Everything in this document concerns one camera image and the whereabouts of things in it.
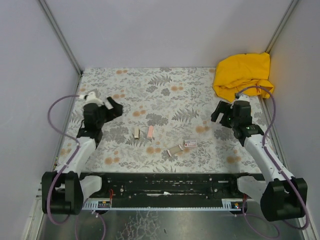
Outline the red staple box sleeve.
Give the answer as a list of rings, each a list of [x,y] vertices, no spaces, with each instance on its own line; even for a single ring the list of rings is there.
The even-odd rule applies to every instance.
[[[198,142],[195,139],[184,140],[185,148],[195,148],[198,146]]]

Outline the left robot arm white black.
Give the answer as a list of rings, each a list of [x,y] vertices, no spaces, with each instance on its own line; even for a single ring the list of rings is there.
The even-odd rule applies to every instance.
[[[85,199],[102,188],[101,177],[80,179],[80,175],[102,140],[104,124],[123,114],[123,106],[110,96],[106,101],[111,108],[94,92],[78,95],[78,98],[84,100],[83,120],[75,137],[65,134],[65,137],[75,141],[75,150],[69,154],[67,161],[57,165],[55,171],[47,171],[41,178],[42,211],[48,216],[78,215]]]

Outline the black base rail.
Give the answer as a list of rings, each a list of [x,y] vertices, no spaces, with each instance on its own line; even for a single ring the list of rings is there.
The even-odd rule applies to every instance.
[[[121,173],[83,172],[80,179],[97,176],[102,188],[91,195],[112,198],[113,209],[208,209],[223,199],[243,198],[237,179],[247,173]]]

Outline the metal stapler magazine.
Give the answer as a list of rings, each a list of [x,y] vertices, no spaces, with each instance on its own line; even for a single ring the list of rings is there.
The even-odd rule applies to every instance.
[[[140,129],[138,127],[134,128],[134,139],[137,140],[140,137]]]

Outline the floral patterned mat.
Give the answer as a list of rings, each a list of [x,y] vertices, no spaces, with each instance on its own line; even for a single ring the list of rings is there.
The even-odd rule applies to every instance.
[[[123,115],[104,124],[102,140],[84,172],[257,173],[259,167],[233,131],[211,122],[220,98],[215,69],[87,68],[78,92],[95,92],[123,105]],[[149,126],[154,127],[147,139]],[[139,139],[134,129],[139,128]],[[184,147],[197,140],[197,147]],[[169,156],[167,150],[183,151]]]

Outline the yellow cloth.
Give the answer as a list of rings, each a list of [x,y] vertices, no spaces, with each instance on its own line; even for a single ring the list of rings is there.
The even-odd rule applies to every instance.
[[[244,94],[261,96],[268,99],[270,95],[258,87],[273,92],[275,87],[269,81],[271,58],[266,52],[243,53],[227,57],[216,66],[212,88],[216,95],[229,102],[235,100],[236,93],[250,87]]]

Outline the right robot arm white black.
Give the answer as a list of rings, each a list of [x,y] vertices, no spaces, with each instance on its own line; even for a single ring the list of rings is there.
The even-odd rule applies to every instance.
[[[260,204],[264,217],[269,222],[308,217],[306,200],[308,185],[303,178],[296,178],[281,163],[266,141],[266,135],[253,123],[251,105],[248,100],[234,103],[220,101],[211,115],[216,122],[232,129],[234,137],[253,157],[265,183],[252,176],[237,179],[237,188]]]

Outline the staple box tray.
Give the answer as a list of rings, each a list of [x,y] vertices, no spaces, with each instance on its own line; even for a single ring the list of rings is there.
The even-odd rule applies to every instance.
[[[170,157],[172,157],[173,155],[177,154],[177,153],[180,153],[184,150],[184,148],[179,144],[179,145],[176,145],[174,147],[171,147],[167,150],[167,153]]]

